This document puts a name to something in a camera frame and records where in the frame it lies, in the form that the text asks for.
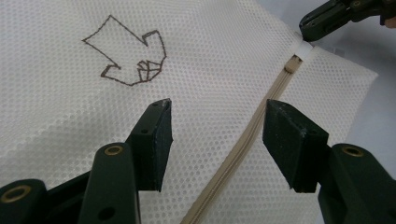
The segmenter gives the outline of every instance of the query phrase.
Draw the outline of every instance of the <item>zipper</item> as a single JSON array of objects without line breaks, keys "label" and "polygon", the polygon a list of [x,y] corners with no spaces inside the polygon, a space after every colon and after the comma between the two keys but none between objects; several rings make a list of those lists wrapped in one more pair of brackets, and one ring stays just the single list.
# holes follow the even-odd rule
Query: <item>zipper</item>
[{"label": "zipper", "polygon": [[251,149],[254,141],[260,133],[264,123],[265,107],[268,99],[279,99],[282,92],[288,86],[292,75],[298,70],[302,63],[299,56],[293,55],[285,64],[285,67],[277,76],[271,89],[264,96],[253,114],[252,119],[242,133],[238,142],[235,144],[227,158],[224,160],[215,175],[206,185],[204,190],[198,196],[186,216],[183,217],[182,224],[199,223],[205,214],[206,209],[219,195],[227,181],[233,176],[239,164],[243,161],[248,151]]}]

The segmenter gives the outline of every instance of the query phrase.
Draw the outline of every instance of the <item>zipper tape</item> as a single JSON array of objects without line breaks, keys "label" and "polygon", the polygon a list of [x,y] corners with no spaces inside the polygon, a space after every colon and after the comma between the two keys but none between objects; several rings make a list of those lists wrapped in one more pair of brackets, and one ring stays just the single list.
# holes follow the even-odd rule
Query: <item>zipper tape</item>
[{"label": "zipper tape", "polygon": [[[301,50],[300,55],[302,57],[307,56],[310,51],[309,47],[302,44],[300,45],[299,49],[301,48],[304,50]],[[197,200],[187,212],[186,216],[184,216],[183,220],[181,221],[182,224],[200,222],[201,218],[205,214],[206,209],[215,200],[216,196],[221,192],[227,181],[233,176],[233,173],[248,154],[248,151],[251,149],[255,139],[259,135],[260,129],[264,123],[264,114],[267,100],[279,99],[282,92],[288,86],[292,74],[297,71],[301,63],[302,60],[299,56],[297,56],[296,52],[296,55],[292,56],[291,59],[285,64],[284,69],[277,76],[271,89],[262,99],[259,107],[256,109],[252,119],[242,133],[238,142],[235,144],[230,154],[224,160],[212,179],[210,179],[204,190],[198,196]]]}]

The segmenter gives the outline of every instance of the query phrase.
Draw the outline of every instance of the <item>black clamp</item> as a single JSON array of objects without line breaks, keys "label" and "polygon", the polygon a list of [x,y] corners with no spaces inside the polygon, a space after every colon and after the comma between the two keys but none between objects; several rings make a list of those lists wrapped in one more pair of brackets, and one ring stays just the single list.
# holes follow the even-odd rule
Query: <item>black clamp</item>
[{"label": "black clamp", "polygon": [[298,193],[321,185],[326,224],[396,223],[396,181],[367,150],[327,146],[329,134],[291,105],[267,101],[262,140]]},{"label": "black clamp", "polygon": [[163,185],[171,106],[169,99],[149,105],[125,143],[100,148],[86,174],[50,190],[38,179],[0,188],[0,223],[140,223],[138,191]]},{"label": "black clamp", "polygon": [[300,21],[305,41],[312,42],[337,30],[349,21],[380,16],[380,24],[396,16],[396,0],[330,0]]}]

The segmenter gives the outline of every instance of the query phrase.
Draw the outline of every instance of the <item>black marker drawing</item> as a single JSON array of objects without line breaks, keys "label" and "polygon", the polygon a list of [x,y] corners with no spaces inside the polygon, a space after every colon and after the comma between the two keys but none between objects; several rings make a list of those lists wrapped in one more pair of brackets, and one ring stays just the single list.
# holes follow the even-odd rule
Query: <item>black marker drawing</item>
[{"label": "black marker drawing", "polygon": [[112,62],[101,77],[133,86],[151,81],[163,70],[166,51],[163,38],[157,30],[140,38],[109,15],[95,33],[82,41]]}]

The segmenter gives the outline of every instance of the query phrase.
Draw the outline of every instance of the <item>white mesh fabric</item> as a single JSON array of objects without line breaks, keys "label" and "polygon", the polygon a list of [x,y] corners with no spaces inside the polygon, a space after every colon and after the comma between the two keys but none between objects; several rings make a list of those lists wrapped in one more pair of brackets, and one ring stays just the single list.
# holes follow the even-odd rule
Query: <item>white mesh fabric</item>
[{"label": "white mesh fabric", "polygon": [[[280,100],[290,103],[342,143],[376,74],[314,48]],[[314,223],[317,194],[289,189],[260,134],[230,182],[208,209],[204,223]]]},{"label": "white mesh fabric", "polygon": [[[162,193],[141,193],[143,223],[183,218],[301,41],[252,1],[2,1],[0,15],[0,186],[53,188],[88,171],[99,147],[171,98],[175,141]],[[167,57],[151,82],[125,85],[138,59],[161,59],[152,35],[150,51],[110,18],[86,40],[104,54],[81,41],[109,15],[142,39],[161,34]],[[125,84],[101,77],[109,65]]]}]

